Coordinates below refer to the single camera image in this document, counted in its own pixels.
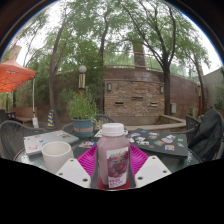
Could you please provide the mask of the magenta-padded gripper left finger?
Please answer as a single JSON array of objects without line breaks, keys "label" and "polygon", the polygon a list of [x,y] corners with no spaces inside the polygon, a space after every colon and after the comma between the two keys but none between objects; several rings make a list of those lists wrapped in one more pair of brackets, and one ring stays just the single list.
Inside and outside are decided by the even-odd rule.
[{"label": "magenta-padded gripper left finger", "polygon": [[93,146],[77,159],[68,159],[56,175],[83,188],[97,189],[96,149]]}]

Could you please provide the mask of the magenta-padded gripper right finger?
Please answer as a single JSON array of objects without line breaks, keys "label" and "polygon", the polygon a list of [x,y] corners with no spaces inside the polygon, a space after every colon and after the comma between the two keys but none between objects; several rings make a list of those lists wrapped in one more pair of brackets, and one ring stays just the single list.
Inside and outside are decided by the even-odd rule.
[{"label": "magenta-padded gripper right finger", "polygon": [[130,149],[130,166],[136,188],[146,186],[171,174],[157,156],[148,156],[134,145],[131,145]]}]

